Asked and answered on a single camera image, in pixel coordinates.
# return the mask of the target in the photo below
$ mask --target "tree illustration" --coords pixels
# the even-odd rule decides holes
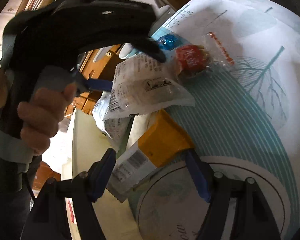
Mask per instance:
[[[278,73],[272,68],[284,51],[281,47],[269,63],[250,57],[236,58],[232,76],[254,98],[275,128],[282,127],[288,118],[288,99]]]

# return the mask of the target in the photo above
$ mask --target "red label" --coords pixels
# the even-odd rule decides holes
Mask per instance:
[[[206,59],[196,45],[186,45],[177,48],[176,55],[183,71],[198,72],[206,68]]]
[[[77,221],[76,221],[75,215],[74,215],[73,204],[72,204],[72,201],[70,201],[69,198],[68,198],[68,205],[69,205],[70,214],[71,214],[71,222],[74,223],[74,224],[77,224]]]

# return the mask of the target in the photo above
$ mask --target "yellow package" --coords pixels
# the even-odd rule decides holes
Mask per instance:
[[[160,110],[154,124],[119,157],[107,189],[123,202],[133,187],[190,148],[194,143],[187,132]]]

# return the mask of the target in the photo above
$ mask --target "sleeve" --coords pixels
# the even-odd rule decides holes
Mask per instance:
[[[35,156],[27,172],[32,187],[42,157]],[[30,211],[30,194],[26,185],[14,193],[0,193],[0,239],[19,240]]]

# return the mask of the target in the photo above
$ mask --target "human hand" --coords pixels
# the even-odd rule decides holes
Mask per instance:
[[[0,71],[0,108],[7,100],[8,81]],[[31,102],[20,102],[18,116],[25,122],[20,132],[20,137],[27,145],[35,150],[36,155],[41,155],[50,146],[50,138],[58,132],[58,123],[64,117],[66,106],[73,101],[77,88],[74,83],[66,86],[63,93],[39,89]]]

